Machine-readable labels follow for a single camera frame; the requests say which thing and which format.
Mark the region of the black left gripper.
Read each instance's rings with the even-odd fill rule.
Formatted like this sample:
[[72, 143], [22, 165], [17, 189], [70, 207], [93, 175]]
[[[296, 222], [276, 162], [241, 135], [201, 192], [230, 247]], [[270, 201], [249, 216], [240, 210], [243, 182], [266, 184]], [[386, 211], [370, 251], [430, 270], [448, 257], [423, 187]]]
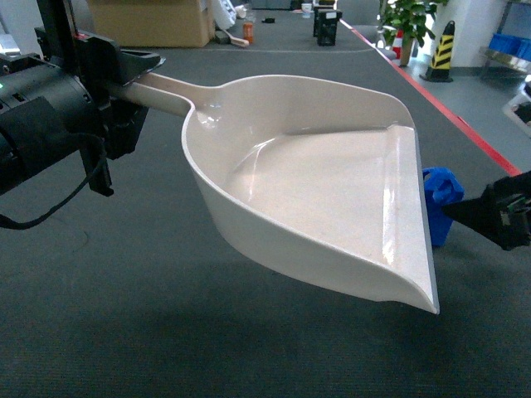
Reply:
[[115, 41], [79, 30], [74, 36], [78, 75], [100, 111], [103, 125], [97, 134], [105, 140], [107, 157], [116, 159], [135, 150], [148, 109], [116, 99], [108, 84], [120, 87], [160, 67], [165, 58], [158, 53], [124, 49]]

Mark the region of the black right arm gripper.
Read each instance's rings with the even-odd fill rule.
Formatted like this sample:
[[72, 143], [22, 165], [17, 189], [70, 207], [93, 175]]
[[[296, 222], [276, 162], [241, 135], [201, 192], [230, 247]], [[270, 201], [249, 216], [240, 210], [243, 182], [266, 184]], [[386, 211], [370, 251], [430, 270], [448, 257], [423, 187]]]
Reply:
[[503, 250], [530, 245], [530, 172], [491, 183], [485, 195], [444, 205], [442, 211]]

